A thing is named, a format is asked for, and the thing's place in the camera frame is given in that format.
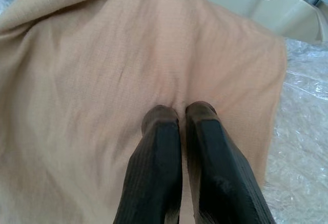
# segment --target beige knit fabric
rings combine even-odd
[[[156,104],[185,146],[185,107],[211,103],[263,182],[285,65],[281,38],[206,0],[16,0],[0,17],[0,223],[112,223]]]

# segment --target beige blanket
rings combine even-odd
[[[206,0],[16,0],[0,17],[0,223],[111,223],[156,104],[183,136],[186,105],[211,103],[262,183],[285,66],[281,38]]]

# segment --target bubble wrap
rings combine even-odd
[[[0,13],[13,0],[0,0]],[[328,44],[286,40],[263,194],[279,223],[328,223]]]

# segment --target plastic wrap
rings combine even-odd
[[[13,0],[0,0],[0,13]],[[277,223],[328,223],[328,44],[286,40],[264,196]]]

